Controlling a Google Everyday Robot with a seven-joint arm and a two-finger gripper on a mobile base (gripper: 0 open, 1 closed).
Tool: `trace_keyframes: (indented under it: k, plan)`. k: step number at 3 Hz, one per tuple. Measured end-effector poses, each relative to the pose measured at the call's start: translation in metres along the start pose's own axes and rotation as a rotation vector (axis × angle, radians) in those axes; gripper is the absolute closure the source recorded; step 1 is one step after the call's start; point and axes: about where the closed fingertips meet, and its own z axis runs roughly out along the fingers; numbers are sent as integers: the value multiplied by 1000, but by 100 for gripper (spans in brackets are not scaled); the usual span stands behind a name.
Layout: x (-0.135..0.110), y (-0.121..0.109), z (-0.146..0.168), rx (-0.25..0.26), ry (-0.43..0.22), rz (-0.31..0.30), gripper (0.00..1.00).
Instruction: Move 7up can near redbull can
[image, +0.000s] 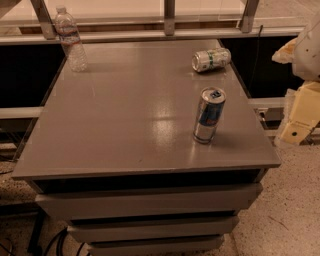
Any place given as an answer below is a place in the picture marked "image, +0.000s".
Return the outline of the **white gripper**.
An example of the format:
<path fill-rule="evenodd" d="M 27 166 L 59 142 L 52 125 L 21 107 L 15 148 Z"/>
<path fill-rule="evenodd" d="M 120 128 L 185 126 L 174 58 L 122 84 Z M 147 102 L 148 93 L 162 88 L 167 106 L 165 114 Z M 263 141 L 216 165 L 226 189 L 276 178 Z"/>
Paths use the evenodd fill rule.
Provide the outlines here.
<path fill-rule="evenodd" d="M 320 122 L 320 13 L 304 30 L 277 50 L 272 60 L 280 64 L 292 63 L 295 76 L 305 81 L 295 92 L 288 122 L 280 139 L 299 145 Z"/>

